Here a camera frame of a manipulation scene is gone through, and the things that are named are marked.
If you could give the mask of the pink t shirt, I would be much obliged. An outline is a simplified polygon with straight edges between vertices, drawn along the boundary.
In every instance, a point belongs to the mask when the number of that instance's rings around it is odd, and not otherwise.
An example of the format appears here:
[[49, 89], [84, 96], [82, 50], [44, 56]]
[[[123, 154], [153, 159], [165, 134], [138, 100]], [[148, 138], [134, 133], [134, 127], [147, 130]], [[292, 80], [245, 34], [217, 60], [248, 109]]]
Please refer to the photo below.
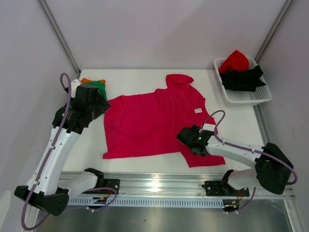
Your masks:
[[195, 155], [176, 138], [184, 127], [202, 126], [206, 119], [215, 124], [206, 110], [206, 99], [191, 85], [193, 81], [185, 74], [168, 74], [165, 89], [110, 100], [104, 116], [108, 151], [103, 158], [180, 152], [190, 168], [224, 165], [223, 157]]

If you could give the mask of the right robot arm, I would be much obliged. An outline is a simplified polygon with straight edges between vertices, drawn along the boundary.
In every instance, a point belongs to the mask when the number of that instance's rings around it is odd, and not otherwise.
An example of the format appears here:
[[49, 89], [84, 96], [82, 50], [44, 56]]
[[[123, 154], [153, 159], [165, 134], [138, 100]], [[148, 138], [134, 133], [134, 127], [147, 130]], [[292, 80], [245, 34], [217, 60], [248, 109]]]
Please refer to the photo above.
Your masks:
[[228, 170], [224, 174], [220, 188], [226, 195], [242, 188], [257, 187], [281, 195], [294, 173], [292, 163], [273, 143], [265, 146], [242, 144], [197, 125], [183, 128], [176, 138], [187, 146], [194, 156], [218, 155], [248, 166], [246, 170]]

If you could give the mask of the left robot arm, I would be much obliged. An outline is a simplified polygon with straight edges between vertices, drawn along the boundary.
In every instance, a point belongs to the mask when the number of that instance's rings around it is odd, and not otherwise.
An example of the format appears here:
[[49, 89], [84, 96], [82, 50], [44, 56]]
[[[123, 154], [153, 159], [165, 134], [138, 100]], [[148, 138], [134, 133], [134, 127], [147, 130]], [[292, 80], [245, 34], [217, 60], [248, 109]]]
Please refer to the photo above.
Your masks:
[[94, 85], [81, 84], [68, 105], [55, 114], [50, 142], [32, 178], [24, 186], [16, 187], [14, 195], [53, 216], [60, 215], [70, 199], [87, 190], [104, 190], [104, 174], [93, 168], [61, 185], [58, 180], [67, 157], [84, 128], [104, 114], [110, 104], [102, 91]]

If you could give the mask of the green folded t shirt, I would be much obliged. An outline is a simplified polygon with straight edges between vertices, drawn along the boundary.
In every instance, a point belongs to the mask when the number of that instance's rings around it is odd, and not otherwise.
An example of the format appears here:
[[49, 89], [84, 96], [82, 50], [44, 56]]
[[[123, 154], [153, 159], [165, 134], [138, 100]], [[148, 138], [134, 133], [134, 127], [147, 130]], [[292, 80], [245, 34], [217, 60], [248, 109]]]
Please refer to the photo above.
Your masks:
[[103, 92], [98, 86], [90, 84], [80, 84], [70, 102], [70, 107], [80, 111], [90, 111], [95, 108], [104, 110], [110, 107]]

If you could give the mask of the orange folded t shirt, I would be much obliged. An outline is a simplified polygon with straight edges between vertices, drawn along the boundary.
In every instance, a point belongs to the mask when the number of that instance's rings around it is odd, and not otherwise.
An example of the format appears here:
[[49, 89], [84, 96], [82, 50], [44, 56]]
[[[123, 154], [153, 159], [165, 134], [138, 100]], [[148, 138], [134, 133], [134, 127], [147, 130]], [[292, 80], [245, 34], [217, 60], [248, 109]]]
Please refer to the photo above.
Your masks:
[[87, 79], [87, 78], [83, 78], [81, 80], [81, 83], [92, 83], [92, 82], [96, 82], [96, 83], [101, 83], [101, 84], [106, 84], [106, 80], [104, 79], [101, 79], [101, 80], [90, 80], [90, 79]]

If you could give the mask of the white plastic basket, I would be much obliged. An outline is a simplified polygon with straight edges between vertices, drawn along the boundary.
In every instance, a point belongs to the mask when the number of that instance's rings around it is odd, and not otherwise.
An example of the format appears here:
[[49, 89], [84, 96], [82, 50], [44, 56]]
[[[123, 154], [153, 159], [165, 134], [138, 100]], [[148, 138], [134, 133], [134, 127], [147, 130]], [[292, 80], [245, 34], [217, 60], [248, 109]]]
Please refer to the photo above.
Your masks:
[[227, 57], [213, 61], [223, 101], [228, 107], [255, 106], [272, 100], [261, 67], [252, 57], [247, 56], [246, 59], [248, 69], [245, 72], [229, 71], [227, 74], [221, 73]]

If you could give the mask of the black t shirt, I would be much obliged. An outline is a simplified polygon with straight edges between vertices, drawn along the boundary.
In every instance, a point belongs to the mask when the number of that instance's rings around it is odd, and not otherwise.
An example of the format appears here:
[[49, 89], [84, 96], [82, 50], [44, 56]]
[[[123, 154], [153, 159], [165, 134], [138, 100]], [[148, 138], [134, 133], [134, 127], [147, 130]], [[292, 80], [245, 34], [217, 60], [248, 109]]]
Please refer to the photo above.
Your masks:
[[244, 72], [230, 71], [220, 73], [222, 84], [226, 90], [255, 92], [257, 87], [266, 86], [260, 78], [263, 71], [259, 65]]

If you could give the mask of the red t shirt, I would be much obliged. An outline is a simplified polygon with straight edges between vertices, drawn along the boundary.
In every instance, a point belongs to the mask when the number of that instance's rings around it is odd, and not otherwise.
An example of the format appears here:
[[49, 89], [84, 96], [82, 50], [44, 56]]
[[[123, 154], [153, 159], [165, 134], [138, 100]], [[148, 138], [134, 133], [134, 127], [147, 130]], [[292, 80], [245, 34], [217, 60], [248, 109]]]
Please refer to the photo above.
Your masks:
[[219, 73], [230, 71], [244, 72], [249, 69], [249, 60], [238, 50], [235, 50], [220, 66]]

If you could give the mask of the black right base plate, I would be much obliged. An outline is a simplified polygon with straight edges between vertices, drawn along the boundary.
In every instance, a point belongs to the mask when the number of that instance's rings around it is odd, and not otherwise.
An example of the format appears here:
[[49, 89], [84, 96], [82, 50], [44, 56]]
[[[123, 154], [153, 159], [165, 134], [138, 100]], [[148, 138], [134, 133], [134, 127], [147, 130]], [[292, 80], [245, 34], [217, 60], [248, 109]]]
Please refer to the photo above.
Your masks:
[[202, 188], [205, 190], [207, 196], [249, 197], [250, 195], [248, 189], [236, 190], [222, 181], [205, 181]]

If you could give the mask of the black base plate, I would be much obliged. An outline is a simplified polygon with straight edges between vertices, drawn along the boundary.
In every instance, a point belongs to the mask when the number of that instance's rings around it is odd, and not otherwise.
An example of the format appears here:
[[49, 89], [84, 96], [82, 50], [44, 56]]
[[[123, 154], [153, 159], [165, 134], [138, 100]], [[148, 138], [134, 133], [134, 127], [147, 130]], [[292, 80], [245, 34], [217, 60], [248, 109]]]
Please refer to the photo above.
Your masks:
[[207, 196], [249, 197], [250, 195], [248, 189], [236, 190], [222, 181], [205, 181], [202, 188], [205, 190]]
[[[98, 184], [96, 188], [112, 188], [118, 194], [120, 188], [120, 179], [104, 179]], [[113, 191], [111, 190], [96, 190], [96, 192], [98, 194], [113, 194]]]

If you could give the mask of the aluminium front rail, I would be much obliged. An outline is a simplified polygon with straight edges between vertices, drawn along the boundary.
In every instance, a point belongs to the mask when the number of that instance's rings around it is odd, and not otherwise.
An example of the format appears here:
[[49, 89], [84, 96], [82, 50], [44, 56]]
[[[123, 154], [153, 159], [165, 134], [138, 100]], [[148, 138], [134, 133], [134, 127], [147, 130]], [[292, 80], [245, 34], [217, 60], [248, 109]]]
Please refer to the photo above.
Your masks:
[[121, 197], [205, 198], [204, 182], [220, 180], [222, 175], [104, 173], [104, 177], [120, 179]]

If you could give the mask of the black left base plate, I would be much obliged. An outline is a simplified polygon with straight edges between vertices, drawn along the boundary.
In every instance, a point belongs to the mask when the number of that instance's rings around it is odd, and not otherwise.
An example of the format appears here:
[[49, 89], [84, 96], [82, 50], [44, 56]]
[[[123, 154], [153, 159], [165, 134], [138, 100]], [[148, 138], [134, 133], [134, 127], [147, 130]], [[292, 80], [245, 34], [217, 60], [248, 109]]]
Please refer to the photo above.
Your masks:
[[[98, 184], [96, 188], [112, 188], [118, 194], [120, 188], [120, 179], [104, 179]], [[98, 194], [113, 194], [113, 191], [111, 190], [96, 190], [96, 192]]]

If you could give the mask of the left aluminium corner post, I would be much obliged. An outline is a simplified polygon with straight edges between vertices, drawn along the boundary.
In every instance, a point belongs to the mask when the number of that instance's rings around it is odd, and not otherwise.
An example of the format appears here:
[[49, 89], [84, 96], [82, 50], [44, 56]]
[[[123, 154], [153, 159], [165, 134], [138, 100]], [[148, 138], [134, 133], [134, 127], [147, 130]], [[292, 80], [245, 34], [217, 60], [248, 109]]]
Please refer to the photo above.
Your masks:
[[37, 0], [38, 5], [41, 8], [42, 13], [44, 14], [48, 24], [50, 25], [57, 41], [60, 44], [60, 47], [62, 48], [64, 54], [66, 55], [70, 65], [72, 66], [74, 72], [76, 73], [77, 76], [80, 75], [81, 70], [78, 67], [78, 64], [69, 48], [69, 45], [56, 21], [56, 18], [54, 17], [48, 3], [46, 0]]

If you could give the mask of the aluminium corner post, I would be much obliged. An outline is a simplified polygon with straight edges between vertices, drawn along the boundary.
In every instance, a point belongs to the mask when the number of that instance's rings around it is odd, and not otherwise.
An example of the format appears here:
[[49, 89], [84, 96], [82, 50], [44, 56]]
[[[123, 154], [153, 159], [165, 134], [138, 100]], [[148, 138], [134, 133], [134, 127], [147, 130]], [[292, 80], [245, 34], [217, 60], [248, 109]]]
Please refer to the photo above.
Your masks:
[[262, 59], [263, 55], [267, 51], [269, 45], [271, 44], [272, 40], [275, 38], [276, 33], [278, 32], [280, 26], [283, 24], [283, 21], [287, 17], [289, 11], [291, 10], [293, 4], [295, 3], [295, 0], [286, 0], [279, 11], [274, 23], [272, 24], [267, 36], [265, 37], [261, 47], [259, 48], [256, 56], [255, 56], [255, 61], [257, 63], [260, 62]]
[[56, 18], [54, 17], [48, 3], [46, 0], [37, 0], [38, 5], [41, 8], [42, 13], [44, 14], [48, 24], [50, 25], [57, 41], [60, 44], [60, 47], [62, 48], [64, 54], [66, 55], [70, 65], [72, 66], [74, 72], [76, 73], [77, 76], [80, 75], [81, 70], [78, 67], [78, 64], [69, 48], [69, 45], [56, 21]]

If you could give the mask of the right aluminium corner post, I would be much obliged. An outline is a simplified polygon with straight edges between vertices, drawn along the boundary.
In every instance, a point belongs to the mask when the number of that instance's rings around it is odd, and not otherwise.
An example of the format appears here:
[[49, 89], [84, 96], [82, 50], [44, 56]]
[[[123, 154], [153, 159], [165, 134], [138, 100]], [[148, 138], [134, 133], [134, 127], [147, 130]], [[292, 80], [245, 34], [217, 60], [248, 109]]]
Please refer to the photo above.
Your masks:
[[280, 26], [283, 24], [283, 21], [287, 17], [289, 11], [291, 10], [293, 4], [295, 3], [295, 0], [286, 0], [279, 11], [274, 23], [272, 24], [267, 36], [265, 37], [261, 47], [259, 48], [256, 56], [255, 56], [255, 61], [257, 63], [260, 62], [262, 59], [263, 55], [267, 51], [269, 45], [271, 44], [272, 40], [275, 38], [276, 33], [278, 32]]

